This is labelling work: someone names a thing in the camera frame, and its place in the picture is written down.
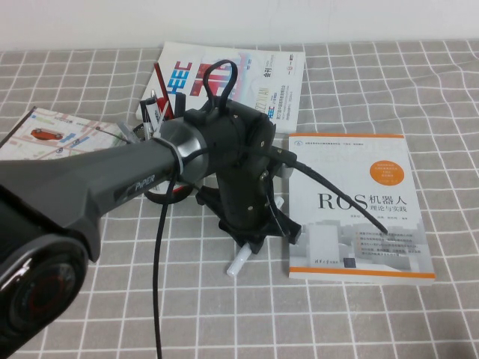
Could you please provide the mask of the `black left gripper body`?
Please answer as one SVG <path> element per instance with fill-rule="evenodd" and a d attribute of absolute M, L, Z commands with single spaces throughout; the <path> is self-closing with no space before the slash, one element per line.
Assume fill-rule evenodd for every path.
<path fill-rule="evenodd" d="M 234 240 L 235 233 L 250 236 L 278 236 L 296 243 L 302 226 L 285 215 L 274 201 L 273 178 L 280 163 L 269 163 L 257 172 L 253 168 L 230 168 L 216 174 L 218 187 L 202 186 L 195 195 L 219 218 L 219 228 Z"/>

